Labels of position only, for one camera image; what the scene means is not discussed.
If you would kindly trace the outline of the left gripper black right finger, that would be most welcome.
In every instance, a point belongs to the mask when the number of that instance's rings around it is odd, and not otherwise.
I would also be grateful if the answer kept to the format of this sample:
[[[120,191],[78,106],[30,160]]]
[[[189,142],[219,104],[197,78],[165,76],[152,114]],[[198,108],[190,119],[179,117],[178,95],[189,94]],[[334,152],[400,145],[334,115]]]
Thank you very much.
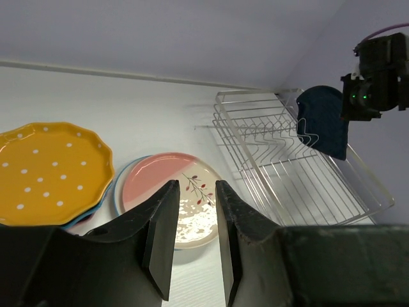
[[[227,306],[407,306],[406,225],[280,226],[215,184]]]

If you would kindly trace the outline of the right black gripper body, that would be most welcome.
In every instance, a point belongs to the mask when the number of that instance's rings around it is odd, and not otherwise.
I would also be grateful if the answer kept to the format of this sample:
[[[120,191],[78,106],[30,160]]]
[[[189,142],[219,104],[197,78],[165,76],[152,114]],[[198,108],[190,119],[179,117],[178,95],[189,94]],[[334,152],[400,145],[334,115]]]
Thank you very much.
[[[408,36],[395,33],[367,39],[354,52],[359,63],[341,78],[341,118],[370,121],[394,108],[408,109]]]

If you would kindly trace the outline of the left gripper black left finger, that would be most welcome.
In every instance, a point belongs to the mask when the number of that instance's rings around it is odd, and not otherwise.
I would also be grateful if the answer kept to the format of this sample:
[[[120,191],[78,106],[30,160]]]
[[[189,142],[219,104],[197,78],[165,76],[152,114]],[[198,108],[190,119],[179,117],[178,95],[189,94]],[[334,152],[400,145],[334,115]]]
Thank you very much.
[[[169,299],[180,185],[74,235],[57,226],[1,228],[2,306],[160,306]]]

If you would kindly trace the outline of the dark blue plate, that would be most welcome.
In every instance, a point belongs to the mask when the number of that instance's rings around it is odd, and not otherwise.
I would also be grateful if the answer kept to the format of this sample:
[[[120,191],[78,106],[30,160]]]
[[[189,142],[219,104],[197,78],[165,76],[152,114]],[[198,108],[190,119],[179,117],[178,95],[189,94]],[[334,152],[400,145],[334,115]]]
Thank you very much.
[[[343,94],[330,86],[314,86],[297,97],[297,136],[306,146],[344,161],[349,122],[341,118]]]

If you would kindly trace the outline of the blue dotted plate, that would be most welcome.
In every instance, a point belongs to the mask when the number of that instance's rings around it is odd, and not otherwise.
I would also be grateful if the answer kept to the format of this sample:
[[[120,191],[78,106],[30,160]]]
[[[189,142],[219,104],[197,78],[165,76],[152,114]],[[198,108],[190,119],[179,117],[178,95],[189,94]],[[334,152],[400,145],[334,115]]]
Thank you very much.
[[[107,189],[104,191],[101,200],[92,208],[90,208],[89,210],[83,212],[82,214],[80,214],[79,216],[75,217],[73,220],[71,220],[70,222],[61,225],[60,228],[66,230],[69,229],[73,226],[75,226],[76,224],[83,222],[85,220],[88,220],[101,206],[102,203],[104,202],[107,193],[109,192],[109,190],[111,189],[112,186],[112,182],[109,183],[109,185],[107,186]]]

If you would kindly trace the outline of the yellow dotted plate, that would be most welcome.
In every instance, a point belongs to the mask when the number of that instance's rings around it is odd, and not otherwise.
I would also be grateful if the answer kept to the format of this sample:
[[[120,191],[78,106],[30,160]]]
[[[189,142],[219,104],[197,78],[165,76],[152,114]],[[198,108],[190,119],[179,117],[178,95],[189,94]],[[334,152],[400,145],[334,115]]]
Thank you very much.
[[[1,133],[1,224],[65,225],[102,200],[114,178],[112,150],[66,122]]]

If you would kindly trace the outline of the pink dotted plate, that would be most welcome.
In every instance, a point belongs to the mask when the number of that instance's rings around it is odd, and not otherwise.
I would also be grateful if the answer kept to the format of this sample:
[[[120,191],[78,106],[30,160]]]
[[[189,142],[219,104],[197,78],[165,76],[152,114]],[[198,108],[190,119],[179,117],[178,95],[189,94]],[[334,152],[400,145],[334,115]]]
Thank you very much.
[[[68,232],[74,232],[78,227],[80,227],[83,224],[86,224],[92,217],[94,216],[94,213],[88,214],[87,216],[84,216],[81,219],[78,219],[76,221],[72,221],[71,224],[69,224],[65,230]]]

